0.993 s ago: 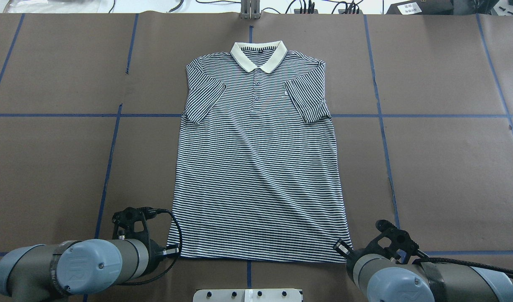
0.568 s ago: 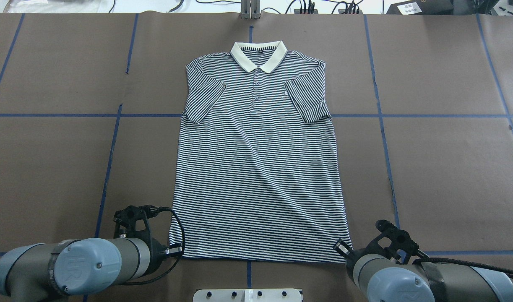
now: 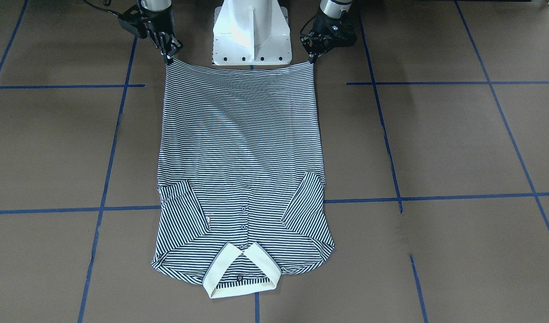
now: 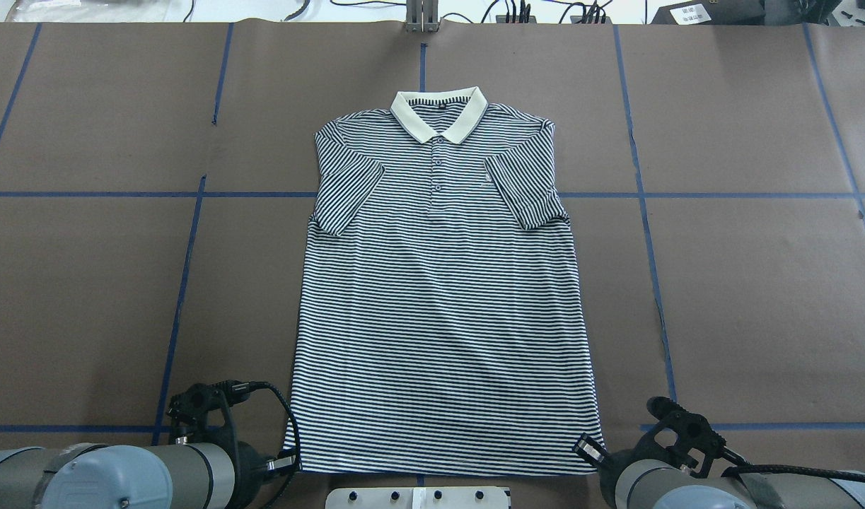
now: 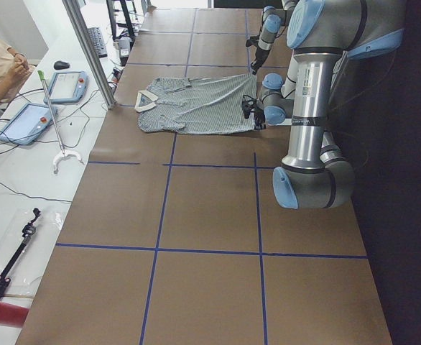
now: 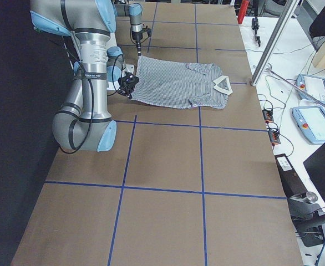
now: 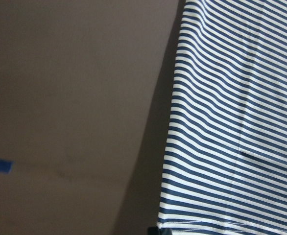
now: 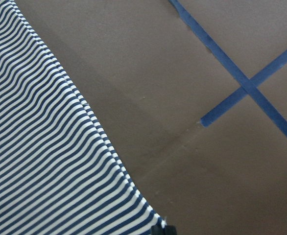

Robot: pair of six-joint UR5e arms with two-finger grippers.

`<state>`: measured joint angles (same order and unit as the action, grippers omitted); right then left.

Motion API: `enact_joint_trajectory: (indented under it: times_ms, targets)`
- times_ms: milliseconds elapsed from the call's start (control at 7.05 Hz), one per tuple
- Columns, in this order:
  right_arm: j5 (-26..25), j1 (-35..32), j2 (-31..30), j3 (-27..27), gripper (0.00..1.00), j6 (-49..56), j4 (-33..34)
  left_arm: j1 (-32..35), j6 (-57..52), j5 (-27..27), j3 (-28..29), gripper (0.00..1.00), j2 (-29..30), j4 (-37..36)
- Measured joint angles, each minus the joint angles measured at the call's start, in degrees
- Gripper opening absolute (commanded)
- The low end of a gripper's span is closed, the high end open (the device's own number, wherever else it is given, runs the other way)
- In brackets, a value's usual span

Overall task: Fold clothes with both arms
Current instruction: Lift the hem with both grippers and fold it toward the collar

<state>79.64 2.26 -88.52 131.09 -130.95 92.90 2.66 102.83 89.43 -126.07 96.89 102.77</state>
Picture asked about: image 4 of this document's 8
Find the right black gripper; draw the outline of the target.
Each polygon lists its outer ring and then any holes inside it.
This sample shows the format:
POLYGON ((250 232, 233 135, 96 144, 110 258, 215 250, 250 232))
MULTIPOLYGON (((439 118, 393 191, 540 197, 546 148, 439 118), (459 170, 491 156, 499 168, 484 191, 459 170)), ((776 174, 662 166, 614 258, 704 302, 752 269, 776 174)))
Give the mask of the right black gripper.
POLYGON ((599 467, 601 498, 610 508, 630 508, 634 487, 642 477, 642 468, 634 464, 645 460, 639 449, 623 449, 609 457, 609 451, 596 438, 581 433, 572 451, 591 466, 599 467))

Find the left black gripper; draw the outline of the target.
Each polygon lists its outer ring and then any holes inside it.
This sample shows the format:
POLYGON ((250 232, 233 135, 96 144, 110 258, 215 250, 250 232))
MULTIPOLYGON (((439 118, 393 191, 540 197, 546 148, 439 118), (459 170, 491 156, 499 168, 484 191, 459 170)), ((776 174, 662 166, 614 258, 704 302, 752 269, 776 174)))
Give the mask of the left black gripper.
POLYGON ((270 497, 264 507, 269 508, 282 495, 293 481, 300 469, 298 448, 283 449, 276 457, 262 455, 247 442, 238 442, 237 453, 231 455, 235 460, 235 488, 231 496, 232 508, 245 508, 255 500, 265 484, 270 484, 278 478, 284 482, 277 492, 270 497))

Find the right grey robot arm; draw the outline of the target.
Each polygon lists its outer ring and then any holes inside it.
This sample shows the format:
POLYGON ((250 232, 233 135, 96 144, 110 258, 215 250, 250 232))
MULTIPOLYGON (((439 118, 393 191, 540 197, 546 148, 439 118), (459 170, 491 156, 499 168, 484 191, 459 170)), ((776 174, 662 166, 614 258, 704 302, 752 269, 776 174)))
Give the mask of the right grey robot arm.
POLYGON ((735 466, 697 477, 647 438, 611 454, 582 434, 572 450, 595 467, 613 508, 865 508, 865 474, 793 466, 735 466))

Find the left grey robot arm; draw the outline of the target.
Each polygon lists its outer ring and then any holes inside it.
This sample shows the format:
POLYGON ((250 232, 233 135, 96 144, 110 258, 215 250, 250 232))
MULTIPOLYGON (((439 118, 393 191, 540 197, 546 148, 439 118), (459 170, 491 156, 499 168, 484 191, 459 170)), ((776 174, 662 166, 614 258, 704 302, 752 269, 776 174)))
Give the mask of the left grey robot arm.
POLYGON ((298 471, 296 454, 238 453, 211 443, 76 443, 0 450, 0 508, 245 508, 298 471))

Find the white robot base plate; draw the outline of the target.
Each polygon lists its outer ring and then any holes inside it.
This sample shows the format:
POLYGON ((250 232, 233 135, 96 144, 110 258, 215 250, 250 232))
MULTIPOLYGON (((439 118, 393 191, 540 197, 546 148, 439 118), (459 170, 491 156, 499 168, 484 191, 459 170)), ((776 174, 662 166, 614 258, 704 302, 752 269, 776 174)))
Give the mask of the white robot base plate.
POLYGON ((352 487, 329 492, 325 508, 511 508, 499 486, 352 487))

